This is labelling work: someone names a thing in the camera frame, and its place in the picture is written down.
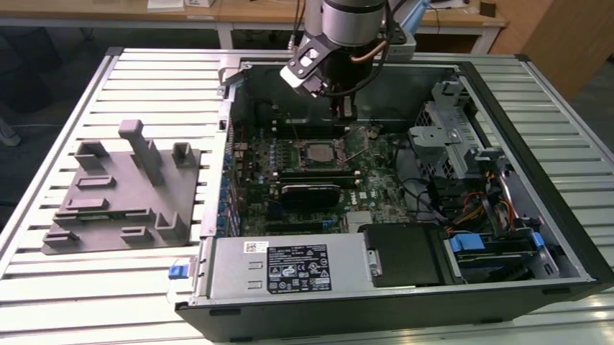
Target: warning label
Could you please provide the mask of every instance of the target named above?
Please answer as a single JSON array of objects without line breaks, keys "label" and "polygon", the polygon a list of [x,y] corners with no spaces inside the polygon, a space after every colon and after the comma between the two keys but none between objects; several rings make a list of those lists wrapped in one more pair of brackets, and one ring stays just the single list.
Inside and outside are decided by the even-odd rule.
[{"label": "warning label", "polygon": [[268,247],[267,268],[267,289],[272,294],[332,289],[325,244]]}]

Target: cable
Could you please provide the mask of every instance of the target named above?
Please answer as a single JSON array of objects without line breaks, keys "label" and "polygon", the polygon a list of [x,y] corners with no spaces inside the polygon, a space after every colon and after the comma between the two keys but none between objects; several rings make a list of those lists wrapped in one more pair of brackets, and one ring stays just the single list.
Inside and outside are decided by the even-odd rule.
[{"label": "cable", "polygon": [[400,0],[397,2],[397,4],[393,6],[392,8],[392,15],[396,13],[396,11],[399,10],[399,8],[401,8],[401,6],[404,5],[404,3],[407,2],[407,0]]},{"label": "cable", "polygon": [[449,228],[455,228],[455,225],[440,213],[435,208],[431,206],[429,203],[427,203],[424,200],[421,200],[417,195],[415,195],[411,190],[404,187],[404,184],[400,182],[400,178],[397,176],[397,171],[396,171],[396,159],[397,159],[397,153],[399,153],[400,145],[397,145],[396,152],[393,153],[393,179],[396,180],[400,189],[416,200],[416,203],[420,203],[421,205],[425,206],[428,212],[431,212],[432,216],[435,217],[433,220],[436,220],[441,225],[447,225]]},{"label": "cable", "polygon": [[299,10],[300,10],[300,0],[296,0],[296,9],[295,9],[295,26],[291,29],[291,34],[292,36],[296,35],[296,32],[299,30]]},{"label": "cable", "polygon": [[439,35],[439,32],[441,31],[441,23],[440,23],[440,21],[439,21],[439,11],[437,11],[437,9],[436,9],[435,7],[432,7],[431,5],[428,5],[428,8],[429,8],[431,10],[435,11],[435,18],[436,18],[436,20],[437,20],[437,35]]},{"label": "cable", "polygon": [[305,2],[303,4],[303,9],[300,10],[300,16],[299,16],[300,0],[297,0],[296,1],[296,11],[295,11],[295,25],[292,27],[291,36],[289,36],[289,43],[288,43],[288,45],[292,45],[293,47],[297,45],[296,36],[299,34],[299,27],[300,27],[300,23],[303,21],[303,17],[305,16],[305,7],[307,7],[307,0],[305,0]]},{"label": "cable", "polygon": [[[420,197],[421,197],[421,194],[424,194],[424,193],[428,193],[428,191],[427,191],[427,190],[423,190],[423,191],[417,194],[417,198],[420,198]],[[417,216],[417,214],[419,214],[420,212],[421,212],[421,211],[420,211],[420,203],[415,203],[415,215]]]},{"label": "cable", "polygon": [[359,57],[349,56],[349,60],[356,64],[365,63],[368,60],[375,58],[375,55],[385,48],[387,44],[387,40],[383,40],[367,54]]}]

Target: floor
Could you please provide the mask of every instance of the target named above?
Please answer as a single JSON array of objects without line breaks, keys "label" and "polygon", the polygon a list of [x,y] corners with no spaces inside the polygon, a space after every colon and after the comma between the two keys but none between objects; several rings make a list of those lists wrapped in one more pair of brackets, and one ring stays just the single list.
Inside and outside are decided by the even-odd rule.
[{"label": "floor", "polygon": [[[22,138],[22,143],[17,147],[0,146],[0,229],[28,188],[106,48],[219,48],[216,33],[212,30],[96,29],[92,40],[84,40],[78,29],[50,28],[48,31],[64,61],[58,70],[42,75],[42,80],[53,92],[54,103],[32,114],[16,114],[0,103],[1,117],[16,126],[14,131]],[[280,32],[271,37],[267,32],[235,32],[233,38],[237,49],[284,49],[288,33]],[[606,63],[571,105],[611,150],[612,94],[614,63]]]}]

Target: motherboard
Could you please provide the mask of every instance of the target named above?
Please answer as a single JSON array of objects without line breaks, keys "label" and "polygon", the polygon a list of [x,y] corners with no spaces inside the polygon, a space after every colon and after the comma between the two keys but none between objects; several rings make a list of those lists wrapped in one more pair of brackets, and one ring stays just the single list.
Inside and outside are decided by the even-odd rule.
[{"label": "motherboard", "polygon": [[396,134],[379,130],[352,125],[339,139],[277,139],[260,130],[235,145],[241,236],[347,233],[411,220],[392,165]]}]

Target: blue latch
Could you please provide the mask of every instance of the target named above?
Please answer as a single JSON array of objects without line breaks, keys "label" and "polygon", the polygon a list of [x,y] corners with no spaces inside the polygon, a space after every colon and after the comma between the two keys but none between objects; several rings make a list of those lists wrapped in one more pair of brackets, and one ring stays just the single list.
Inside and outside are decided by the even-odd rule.
[{"label": "blue latch", "polygon": [[486,249],[479,234],[458,234],[449,239],[449,246],[452,252],[460,252],[462,250],[480,250]]},{"label": "blue latch", "polygon": [[177,264],[168,268],[168,278],[171,280],[188,279],[188,265]]},{"label": "blue latch", "polygon": [[538,249],[542,249],[543,247],[546,247],[546,242],[544,242],[544,238],[540,236],[540,234],[538,232],[534,232],[530,237],[534,239],[534,242],[535,242],[535,247]]}]

